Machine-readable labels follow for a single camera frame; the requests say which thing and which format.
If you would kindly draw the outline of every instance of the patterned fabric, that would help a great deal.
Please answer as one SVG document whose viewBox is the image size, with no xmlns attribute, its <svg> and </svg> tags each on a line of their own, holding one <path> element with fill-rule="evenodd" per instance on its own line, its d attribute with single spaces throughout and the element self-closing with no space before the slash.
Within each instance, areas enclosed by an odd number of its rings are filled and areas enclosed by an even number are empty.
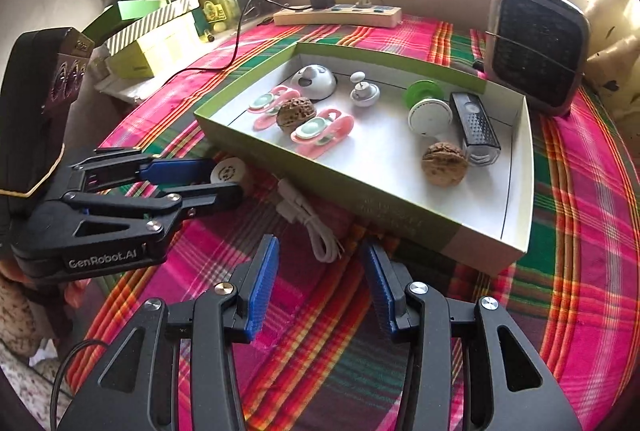
<svg viewBox="0 0 640 431">
<path fill-rule="evenodd" d="M 454 34 L 451 24 L 406 16 L 394 30 L 354 26 L 264 26 L 242 36 L 238 61 L 216 74 L 187 72 L 136 109 L 105 141 L 141 146 L 164 156 L 215 156 L 193 117 L 226 84 L 297 40 L 399 53 L 443 65 L 469 65 L 484 37 Z M 227 61 L 216 50 L 198 66 Z M 640 349 L 640 220 L 638 177 L 598 100 L 581 90 L 571 114 L 550 119 L 531 112 L 535 199 L 528 254 L 490 278 L 315 199 L 346 248 L 331 265 L 317 262 L 306 231 L 280 218 L 268 196 L 269 174 L 254 170 L 257 187 L 232 213 L 188 222 L 166 264 L 103 280 L 107 299 L 87 337 L 111 341 L 151 296 L 192 299 L 228 279 L 251 257 L 263 233 L 281 241 L 278 278 L 262 332 L 234 348 L 244 414 L 250 430 L 376 430 L 394 427 L 407 348 L 378 330 L 362 267 L 353 257 L 369 231 L 415 279 L 475 301 L 491 294 L 506 305 L 574 407 L 586 431 L 619 397 Z M 149 194 L 149 184 L 122 192 Z M 100 351 L 79 355 L 69 371 L 82 384 Z M 180 365 L 180 423 L 190 429 L 189 350 Z M 460 344 L 454 345 L 452 429 L 460 426 Z"/>
</svg>

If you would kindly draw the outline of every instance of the power strip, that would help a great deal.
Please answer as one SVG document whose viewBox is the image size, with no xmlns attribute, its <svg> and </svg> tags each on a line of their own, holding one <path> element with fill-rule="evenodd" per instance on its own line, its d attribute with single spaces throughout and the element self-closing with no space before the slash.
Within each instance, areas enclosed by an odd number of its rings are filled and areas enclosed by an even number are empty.
<svg viewBox="0 0 640 431">
<path fill-rule="evenodd" d="M 273 15 L 276 25 L 340 24 L 395 27 L 402 20 L 400 7 L 375 5 L 360 8 L 355 5 L 335 5 L 332 8 L 281 10 Z"/>
</svg>

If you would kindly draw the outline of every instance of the open box tray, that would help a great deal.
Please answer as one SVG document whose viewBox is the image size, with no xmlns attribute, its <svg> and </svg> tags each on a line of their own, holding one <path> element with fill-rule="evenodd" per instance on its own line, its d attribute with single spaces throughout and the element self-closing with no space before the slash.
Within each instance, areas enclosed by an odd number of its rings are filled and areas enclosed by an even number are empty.
<svg viewBox="0 0 640 431">
<path fill-rule="evenodd" d="M 257 116 L 246 111 L 275 85 L 289 85 L 308 64 L 326 66 L 338 81 L 334 94 L 316 103 L 317 110 L 335 107 L 356 120 L 350 136 L 315 161 L 295 153 L 296 144 L 277 126 L 254 131 Z M 349 76 L 356 71 L 380 87 L 380 100 L 370 108 L 349 100 Z M 425 78 L 436 81 L 446 97 L 457 90 L 480 95 L 502 147 L 497 162 L 470 167 L 458 186 L 431 185 L 420 168 L 433 142 L 460 144 L 453 125 L 438 138 L 409 130 L 402 93 Z M 495 275 L 527 251 L 532 141 L 526 100 L 513 90 L 404 56 L 299 42 L 227 85 L 195 115 L 220 148 L 460 263 Z"/>
</svg>

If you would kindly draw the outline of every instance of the green suction cup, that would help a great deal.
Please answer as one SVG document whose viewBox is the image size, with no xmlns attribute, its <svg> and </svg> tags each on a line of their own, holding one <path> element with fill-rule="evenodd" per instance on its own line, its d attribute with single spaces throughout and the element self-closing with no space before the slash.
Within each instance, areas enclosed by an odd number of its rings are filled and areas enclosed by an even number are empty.
<svg viewBox="0 0 640 431">
<path fill-rule="evenodd" d="M 417 81 L 408 87 L 404 93 L 404 104 L 411 109 L 423 99 L 444 100 L 444 93 L 433 81 Z"/>
</svg>

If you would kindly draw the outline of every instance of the yellow box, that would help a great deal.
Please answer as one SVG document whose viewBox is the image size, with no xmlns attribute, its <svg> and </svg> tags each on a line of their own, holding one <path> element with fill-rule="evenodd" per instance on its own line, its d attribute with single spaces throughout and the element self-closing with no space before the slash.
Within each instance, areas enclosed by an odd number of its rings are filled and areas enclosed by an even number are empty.
<svg viewBox="0 0 640 431">
<path fill-rule="evenodd" d="M 189 13 L 141 36 L 106 62 L 118 77 L 150 78 L 188 56 L 200 43 L 193 14 Z"/>
</svg>

